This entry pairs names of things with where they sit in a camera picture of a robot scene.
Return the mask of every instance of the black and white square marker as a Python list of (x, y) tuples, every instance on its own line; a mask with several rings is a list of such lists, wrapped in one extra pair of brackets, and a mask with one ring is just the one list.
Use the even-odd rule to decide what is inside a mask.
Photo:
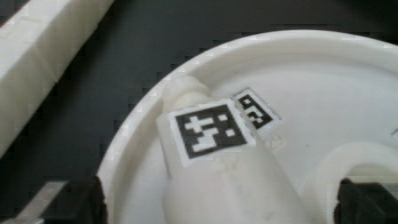
[(241, 123), (228, 104), (189, 111), (177, 116), (189, 159), (248, 144)]
[(260, 129), (276, 119), (276, 116), (267, 109), (260, 97), (251, 89), (246, 89), (235, 96), (253, 122), (257, 129)]

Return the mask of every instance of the dark surface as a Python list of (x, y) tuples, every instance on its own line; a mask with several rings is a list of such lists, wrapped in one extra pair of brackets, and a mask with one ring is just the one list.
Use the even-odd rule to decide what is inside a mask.
[(0, 219), (17, 215), (49, 180), (97, 174), (145, 93), (205, 49), (289, 29), (342, 31), (398, 43), (397, 12), (393, 0), (116, 0), (0, 160)]
[(47, 224), (107, 224), (107, 207), (98, 178), (68, 182), (42, 215)]
[(337, 224), (398, 223), (398, 200), (379, 183), (354, 183), (345, 179), (338, 200)]

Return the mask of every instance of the white plastic bowl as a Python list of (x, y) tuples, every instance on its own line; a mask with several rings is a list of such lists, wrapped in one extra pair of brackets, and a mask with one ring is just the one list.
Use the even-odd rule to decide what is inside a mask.
[(180, 66), (127, 118), (98, 172), (114, 224), (166, 223), (168, 172), (155, 120), (162, 89), (184, 75), (198, 77), (216, 98), (251, 87), (271, 105), (283, 121), (260, 135), (297, 191), (337, 147), (368, 141), (398, 149), (398, 47), (326, 31), (249, 36)]

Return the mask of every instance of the white plastic surface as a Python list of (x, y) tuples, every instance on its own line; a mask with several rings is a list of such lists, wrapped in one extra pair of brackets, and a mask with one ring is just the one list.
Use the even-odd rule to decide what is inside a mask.
[(0, 157), (114, 0), (31, 0), (0, 28)]
[[(398, 149), (397, 61), (398, 47), (377, 40), (335, 32), (285, 31), (239, 39), (182, 65), (129, 116), (98, 172), (113, 224), (166, 223), (168, 171), (155, 119), (175, 77), (196, 76), (216, 98), (232, 97), (248, 87), (255, 90), (281, 117), (260, 136), (303, 192), (340, 146), (374, 142)], [(319, 212), (321, 223), (333, 209)]]
[[(180, 95), (180, 97), (173, 97), (177, 103), (164, 96), (164, 104), (175, 104), (175, 107), (168, 108), (159, 117), (159, 133), (171, 177), (164, 196), (168, 223), (312, 224), (305, 203), (276, 157), (257, 135), (246, 111), (232, 98), (212, 99), (205, 92), (207, 89), (198, 91), (203, 89), (201, 86), (198, 79), (184, 76), (166, 87), (166, 92), (177, 93), (168, 96)], [(219, 117), (225, 116), (223, 119), (219, 118), (221, 122), (226, 122), (233, 132), (232, 123), (237, 122), (241, 127), (237, 131), (242, 132), (246, 144), (230, 146), (209, 155), (185, 160), (187, 149), (182, 144), (177, 116), (187, 114), (193, 116), (193, 112), (200, 114), (198, 111), (207, 110), (205, 108), (214, 109), (221, 105), (230, 105), (232, 111), (230, 119), (226, 111), (221, 112)], [(200, 133), (207, 126), (201, 126), (203, 121), (212, 124), (216, 122), (214, 115), (207, 119), (200, 118), (196, 123), (200, 126), (193, 124), (193, 121), (189, 123)], [(201, 149), (194, 147), (194, 150), (203, 152), (205, 149), (217, 146), (216, 133), (221, 134), (219, 132), (225, 132), (228, 128), (214, 126), (203, 130), (212, 134), (203, 134), (196, 144)]]

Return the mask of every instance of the white plastic edge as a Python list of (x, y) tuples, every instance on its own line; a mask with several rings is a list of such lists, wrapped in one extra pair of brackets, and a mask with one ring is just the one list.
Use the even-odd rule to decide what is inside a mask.
[(308, 209), (313, 213), (315, 223), (335, 223), (335, 208), (338, 205), (340, 182), (356, 172), (358, 167), (379, 167), (367, 177), (381, 179), (390, 177), (393, 172), (393, 183), (398, 176), (398, 151), (388, 146), (370, 143), (354, 142), (340, 146), (329, 153), (321, 165), (315, 168), (310, 180), (303, 187), (303, 198)]
[[(216, 62), (216, 59), (226, 56), (228, 54), (233, 54), (239, 50), (242, 50), (248, 47), (257, 47), (260, 44), (269, 44), (271, 46), (287, 41), (294, 41), (297, 39), (303, 40), (315, 40), (321, 41), (326, 45), (328, 43), (345, 43), (351, 46), (356, 46), (358, 48), (367, 48), (372, 52), (384, 53), (392, 55), (390, 60), (384, 61), (386, 67), (393, 65), (395, 71), (398, 71), (398, 47), (367, 37), (356, 36), (353, 34), (331, 32), (331, 31), (315, 31), (315, 30), (296, 30), (296, 31), (278, 31), (271, 33), (264, 33), (258, 35), (253, 35), (246, 38), (237, 39), (235, 41), (228, 42), (216, 48), (212, 48), (198, 57), (191, 59), (191, 61), (177, 68), (177, 70), (171, 72), (171, 74), (166, 76), (162, 81), (159, 82), (157, 86), (154, 87), (150, 93), (146, 94), (136, 109), (129, 115), (129, 118), (125, 120), (125, 123), (122, 125), (109, 149), (107, 154), (100, 166), (98, 176), (104, 183), (104, 191), (106, 191), (106, 201), (109, 205), (109, 212), (111, 212), (111, 224), (114, 223), (113, 218), (113, 211), (114, 211), (114, 203), (116, 203), (116, 192), (120, 188), (120, 182), (123, 179), (123, 172), (129, 172), (127, 166), (130, 162), (129, 156), (132, 155), (132, 152), (129, 152), (129, 145), (134, 143), (139, 145), (141, 141), (141, 121), (150, 117), (154, 114), (152, 108), (157, 104), (162, 103), (162, 92), (164, 87), (168, 85), (168, 82), (173, 81), (175, 77), (184, 76), (187, 74), (194, 74), (196, 76), (203, 76), (201, 72), (196, 72), (200, 68), (205, 66), (205, 64), (210, 64)], [(347, 52), (353, 54), (349, 57), (358, 57), (365, 59), (368, 63), (372, 63), (372, 58), (367, 58), (367, 55), (356, 52)]]
[(114, 0), (31, 0), (0, 28), (0, 157)]

